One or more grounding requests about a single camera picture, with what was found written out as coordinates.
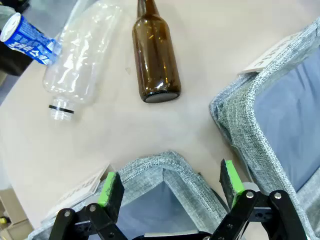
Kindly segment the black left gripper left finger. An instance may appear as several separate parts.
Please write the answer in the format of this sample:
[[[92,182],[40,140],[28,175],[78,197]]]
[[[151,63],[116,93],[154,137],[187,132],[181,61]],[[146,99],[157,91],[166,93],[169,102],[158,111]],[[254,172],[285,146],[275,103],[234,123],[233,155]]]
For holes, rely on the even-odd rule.
[[[55,218],[50,240],[87,240],[98,235],[102,240],[123,240],[125,235],[117,227],[124,186],[117,172],[109,172],[97,203],[90,203],[76,212],[61,209]]]

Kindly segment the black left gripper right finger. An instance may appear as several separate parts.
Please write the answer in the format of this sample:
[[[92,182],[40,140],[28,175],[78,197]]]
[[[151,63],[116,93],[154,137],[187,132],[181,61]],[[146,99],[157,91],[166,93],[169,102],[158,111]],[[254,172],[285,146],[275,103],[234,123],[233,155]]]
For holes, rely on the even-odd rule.
[[[307,239],[286,191],[265,195],[246,188],[231,160],[221,161],[219,181],[230,211],[211,235],[212,240],[239,240],[250,223],[261,223],[270,240]]]

